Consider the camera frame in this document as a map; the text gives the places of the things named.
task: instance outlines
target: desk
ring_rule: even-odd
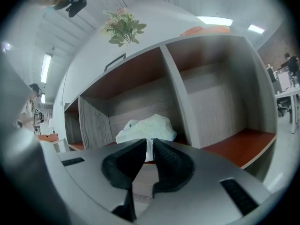
[[[276,94],[276,99],[291,97],[292,103],[292,133],[295,133],[295,124],[298,123],[298,108],[296,95],[300,93],[300,88],[288,88],[285,92]]]

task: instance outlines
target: orange object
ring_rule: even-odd
[[[39,140],[41,141],[47,141],[47,142],[54,142],[58,140],[58,134],[50,134],[50,135],[39,135],[38,136]]]
[[[194,34],[207,34],[207,33],[229,33],[230,29],[225,26],[215,26],[215,27],[193,27],[184,33],[181,33],[180,36],[189,36]]]

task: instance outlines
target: fluorescent light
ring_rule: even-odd
[[[47,74],[48,74],[48,69],[51,61],[51,55],[46,53],[44,55],[43,59],[43,65],[42,65],[42,73],[41,73],[41,82],[46,83],[47,82]]]
[[[232,19],[222,18],[222,17],[197,17],[202,22],[207,25],[224,25],[224,26],[231,26]]]
[[[254,32],[258,32],[260,34],[262,34],[264,32],[264,29],[256,27],[254,25],[250,25],[250,27],[248,28],[248,30],[254,31]]]
[[[42,102],[42,103],[45,103],[45,94],[42,94],[41,102]]]

